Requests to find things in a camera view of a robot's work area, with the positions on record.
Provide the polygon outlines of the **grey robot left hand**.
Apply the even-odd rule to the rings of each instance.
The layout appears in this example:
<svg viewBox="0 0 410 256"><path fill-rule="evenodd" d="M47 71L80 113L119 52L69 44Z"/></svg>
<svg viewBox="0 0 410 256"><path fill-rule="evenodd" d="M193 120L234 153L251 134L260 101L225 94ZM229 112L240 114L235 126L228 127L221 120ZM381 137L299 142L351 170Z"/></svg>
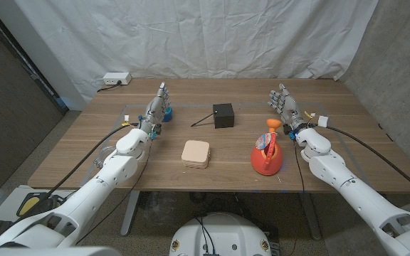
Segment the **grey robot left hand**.
<svg viewBox="0 0 410 256"><path fill-rule="evenodd" d="M162 130L162 121L170 106L169 91L165 82L161 82L156 96L147 105L145 113L139 116L138 129L146 132L151 140L160 135Z"/></svg>

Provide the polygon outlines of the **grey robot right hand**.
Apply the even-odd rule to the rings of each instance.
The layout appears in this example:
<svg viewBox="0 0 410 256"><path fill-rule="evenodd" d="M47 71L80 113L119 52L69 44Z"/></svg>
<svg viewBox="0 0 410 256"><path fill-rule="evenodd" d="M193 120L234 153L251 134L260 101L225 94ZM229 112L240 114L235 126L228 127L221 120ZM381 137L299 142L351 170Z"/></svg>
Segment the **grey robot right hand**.
<svg viewBox="0 0 410 256"><path fill-rule="evenodd" d="M295 139L299 132L308 127L297 102L283 83L279 84L279 91L270 91L268 105L280 115L284 133L291 139Z"/></svg>

